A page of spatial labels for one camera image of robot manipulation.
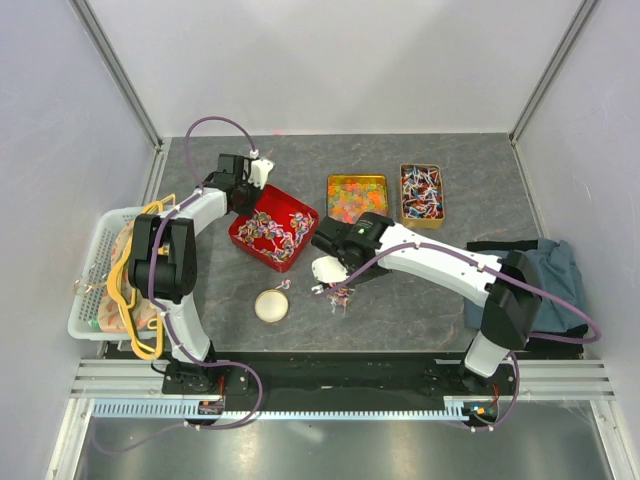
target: brown container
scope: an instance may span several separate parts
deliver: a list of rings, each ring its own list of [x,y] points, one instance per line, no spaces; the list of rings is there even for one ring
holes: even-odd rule
[[[377,202],[363,198],[361,204],[350,203],[344,208],[345,198],[373,186],[380,190],[382,198]],[[355,223],[364,212],[389,216],[389,192],[384,175],[329,175],[327,180],[327,216],[341,222]]]
[[[427,168],[435,168],[438,171],[438,176],[440,177],[439,185],[436,185],[438,190],[440,190],[440,196],[442,197],[442,214],[437,218],[414,218],[405,216],[403,203],[404,203],[404,195],[403,195],[403,172],[408,169],[416,167],[418,169],[427,169]],[[429,165],[429,164],[409,164],[405,163],[400,165],[400,223],[402,223],[405,227],[408,228],[440,228],[442,226],[442,222],[444,222],[445,211],[444,211],[444,189],[442,186],[442,170],[438,165]]]

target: gray tabletop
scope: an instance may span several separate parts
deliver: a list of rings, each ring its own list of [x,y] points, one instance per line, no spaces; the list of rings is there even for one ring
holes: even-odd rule
[[[442,167],[446,219],[439,230],[418,233],[464,247],[474,240],[536,238],[535,223],[505,134],[327,135],[256,137],[276,168],[270,183],[326,215],[327,176],[386,175],[391,216],[399,213],[402,163]],[[219,153],[248,153],[243,137],[192,139],[201,176]],[[194,180],[183,140],[173,139],[159,196],[189,195]],[[394,272],[358,285],[346,311],[314,298],[311,262],[323,255],[311,245],[280,274],[231,244],[235,215],[217,220],[197,238],[196,307],[217,350],[465,350],[474,332],[464,326],[462,297],[420,278]],[[291,279],[287,316],[266,324],[253,311],[260,292]]]

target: white plastic basket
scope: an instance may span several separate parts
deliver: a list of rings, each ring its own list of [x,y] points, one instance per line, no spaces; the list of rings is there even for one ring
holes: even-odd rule
[[[136,218],[142,211],[142,207],[121,208],[105,213],[93,234],[91,248],[87,261],[82,270],[81,283],[100,283],[103,275],[111,270],[111,249],[120,231],[125,225]],[[99,327],[91,325],[92,320],[98,316],[98,306],[104,290],[107,287],[92,288],[84,295],[76,295],[69,315],[67,329],[73,338],[83,340],[129,340],[129,336],[123,333],[107,333]],[[141,330],[141,339],[153,338],[155,330]]]

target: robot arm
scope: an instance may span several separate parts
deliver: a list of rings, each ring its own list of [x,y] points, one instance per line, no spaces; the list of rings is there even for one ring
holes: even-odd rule
[[[484,307],[481,329],[464,360],[466,370],[474,375],[490,378],[509,351],[521,349],[527,342],[540,305],[539,297],[496,280],[450,254],[418,248],[418,245],[445,247],[473,257],[481,265],[538,286],[533,269],[520,252],[511,252],[504,260],[494,255],[469,253],[418,235],[390,218],[371,212],[363,214],[355,225],[328,217],[323,219],[311,243],[330,255],[312,265],[315,278],[324,285],[345,281],[351,273],[389,248],[416,244],[416,248],[400,249],[380,258],[351,284],[399,270],[447,287]]]
[[[220,155],[217,170],[204,182],[204,191],[194,192],[201,198],[175,215],[163,232],[154,296],[167,307],[177,338],[198,360],[209,359],[212,348],[193,302],[197,279],[196,236],[214,220],[232,211],[252,215],[272,169],[273,162],[264,158]],[[155,232],[167,214],[168,211],[139,215],[134,223],[128,277],[144,298],[149,298],[147,286]],[[191,363],[178,345],[172,345],[172,355],[179,362]]]

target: laundry basket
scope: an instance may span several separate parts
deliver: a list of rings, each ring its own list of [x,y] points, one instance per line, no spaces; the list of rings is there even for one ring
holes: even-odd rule
[[[121,208],[105,213],[93,235],[87,261],[82,270],[81,283],[97,284],[103,275],[111,270],[111,249],[120,231],[127,223],[136,218],[142,207]],[[98,316],[98,306],[107,287],[92,288],[84,295],[76,295],[69,315],[67,329],[74,338],[83,340],[129,340],[126,332],[103,332],[92,326]],[[156,336],[155,330],[141,330],[138,335],[142,339]]]

